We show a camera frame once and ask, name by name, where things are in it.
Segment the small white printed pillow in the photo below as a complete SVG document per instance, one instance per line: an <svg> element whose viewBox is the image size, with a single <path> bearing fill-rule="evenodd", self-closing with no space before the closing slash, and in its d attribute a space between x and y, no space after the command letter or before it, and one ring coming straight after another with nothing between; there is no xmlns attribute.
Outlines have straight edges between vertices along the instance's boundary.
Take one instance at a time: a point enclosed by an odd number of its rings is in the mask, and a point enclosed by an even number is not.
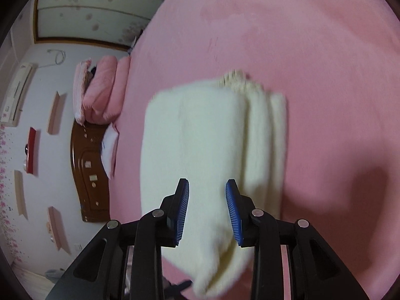
<svg viewBox="0 0 400 300"><path fill-rule="evenodd" d="M100 152L103 169L110 180L114 176L118 140L119 132L110 124L104 132Z"/></svg>

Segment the white fluffy cardigan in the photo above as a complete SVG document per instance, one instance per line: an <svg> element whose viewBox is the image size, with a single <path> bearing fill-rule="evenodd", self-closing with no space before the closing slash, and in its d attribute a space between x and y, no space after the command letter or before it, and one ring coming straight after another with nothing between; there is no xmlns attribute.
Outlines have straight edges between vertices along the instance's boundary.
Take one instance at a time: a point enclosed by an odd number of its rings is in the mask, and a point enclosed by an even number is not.
<svg viewBox="0 0 400 300"><path fill-rule="evenodd" d="M279 217L285 175L286 97L234 70L160 91L144 118L140 159L143 213L189 183L183 237L163 256L191 277L196 297L225 294L248 267L249 248L233 237L228 180L258 208Z"/></svg>

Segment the pink wall shelf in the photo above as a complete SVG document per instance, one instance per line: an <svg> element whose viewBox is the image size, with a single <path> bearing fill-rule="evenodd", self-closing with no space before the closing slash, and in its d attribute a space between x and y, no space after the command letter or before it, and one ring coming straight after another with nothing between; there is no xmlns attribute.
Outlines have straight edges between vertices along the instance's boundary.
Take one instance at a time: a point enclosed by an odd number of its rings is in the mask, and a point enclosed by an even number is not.
<svg viewBox="0 0 400 300"><path fill-rule="evenodd" d="M55 95L53 97L46 130L46 132L51 136L58 135L60 132L62 116L67 101L67 95L67 93L60 94L57 91L55 92Z"/></svg>

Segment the red wall shelf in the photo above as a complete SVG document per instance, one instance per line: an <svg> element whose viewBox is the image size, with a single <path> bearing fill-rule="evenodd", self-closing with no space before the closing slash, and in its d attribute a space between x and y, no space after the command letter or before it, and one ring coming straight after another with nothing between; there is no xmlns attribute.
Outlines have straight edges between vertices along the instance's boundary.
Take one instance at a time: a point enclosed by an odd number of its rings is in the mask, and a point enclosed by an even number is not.
<svg viewBox="0 0 400 300"><path fill-rule="evenodd" d="M39 144L40 144L39 129L31 127L28 131L27 143L25 145L25 171L27 174L38 175L38 160L39 160Z"/></svg>

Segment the pink plush bed blanket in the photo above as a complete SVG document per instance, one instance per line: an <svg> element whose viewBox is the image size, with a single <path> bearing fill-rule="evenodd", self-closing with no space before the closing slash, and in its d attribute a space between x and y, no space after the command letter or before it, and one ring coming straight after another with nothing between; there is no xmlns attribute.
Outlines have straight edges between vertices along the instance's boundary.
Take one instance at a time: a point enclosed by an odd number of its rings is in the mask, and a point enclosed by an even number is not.
<svg viewBox="0 0 400 300"><path fill-rule="evenodd" d="M381 299L399 275L399 20L385 0L165 0L131 55L110 215L137 220L145 109L241 69L288 101L282 216Z"/></svg>

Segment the white air conditioner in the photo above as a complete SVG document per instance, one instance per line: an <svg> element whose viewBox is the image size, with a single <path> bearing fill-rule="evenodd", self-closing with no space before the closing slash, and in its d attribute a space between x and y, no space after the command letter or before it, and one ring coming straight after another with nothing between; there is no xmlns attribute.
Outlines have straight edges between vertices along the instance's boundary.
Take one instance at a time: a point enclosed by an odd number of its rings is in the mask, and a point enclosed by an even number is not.
<svg viewBox="0 0 400 300"><path fill-rule="evenodd" d="M5 127L16 127L18 125L22 104L34 72L34 64L28 62L20 64L7 90L1 109L1 125Z"/></svg>

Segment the folded pink quilt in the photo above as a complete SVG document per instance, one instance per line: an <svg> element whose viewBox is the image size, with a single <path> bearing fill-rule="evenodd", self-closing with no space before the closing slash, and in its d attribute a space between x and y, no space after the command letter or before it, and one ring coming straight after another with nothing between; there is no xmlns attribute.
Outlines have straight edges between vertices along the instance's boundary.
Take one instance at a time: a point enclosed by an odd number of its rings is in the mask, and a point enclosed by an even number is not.
<svg viewBox="0 0 400 300"><path fill-rule="evenodd" d="M114 55L102 57L83 97L85 121L106 125L121 114L130 72L131 57L120 60Z"/></svg>

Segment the pink lace-edged pillow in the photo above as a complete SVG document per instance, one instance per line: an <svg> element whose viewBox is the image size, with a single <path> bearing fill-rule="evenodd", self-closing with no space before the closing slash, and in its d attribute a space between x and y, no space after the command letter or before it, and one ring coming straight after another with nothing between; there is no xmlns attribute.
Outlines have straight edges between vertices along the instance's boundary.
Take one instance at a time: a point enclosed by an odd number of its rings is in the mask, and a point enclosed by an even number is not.
<svg viewBox="0 0 400 300"><path fill-rule="evenodd" d="M86 92L87 83L91 79L89 71L92 60L84 60L76 65L74 72L74 80L72 84L72 107L75 121L83 126L85 122L85 114L83 107L84 94Z"/></svg>

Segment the floral sliding wardrobe doors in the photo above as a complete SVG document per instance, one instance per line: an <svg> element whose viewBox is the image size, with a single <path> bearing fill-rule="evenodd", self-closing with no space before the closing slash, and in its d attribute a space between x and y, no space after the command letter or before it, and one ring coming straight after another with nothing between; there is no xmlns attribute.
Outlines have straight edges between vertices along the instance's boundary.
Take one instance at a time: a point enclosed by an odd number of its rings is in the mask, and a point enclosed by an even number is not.
<svg viewBox="0 0 400 300"><path fill-rule="evenodd" d="M128 48L164 1L34 0L34 40Z"/></svg>

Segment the dark wooden headboard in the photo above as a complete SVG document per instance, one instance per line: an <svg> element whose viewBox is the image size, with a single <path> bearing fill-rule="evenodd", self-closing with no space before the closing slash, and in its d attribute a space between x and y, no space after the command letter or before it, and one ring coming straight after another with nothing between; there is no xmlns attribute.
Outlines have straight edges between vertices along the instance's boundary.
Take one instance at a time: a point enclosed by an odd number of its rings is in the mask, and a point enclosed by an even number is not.
<svg viewBox="0 0 400 300"><path fill-rule="evenodd" d="M106 125L72 124L70 164L84 222L110 220L109 178L101 161Z"/></svg>

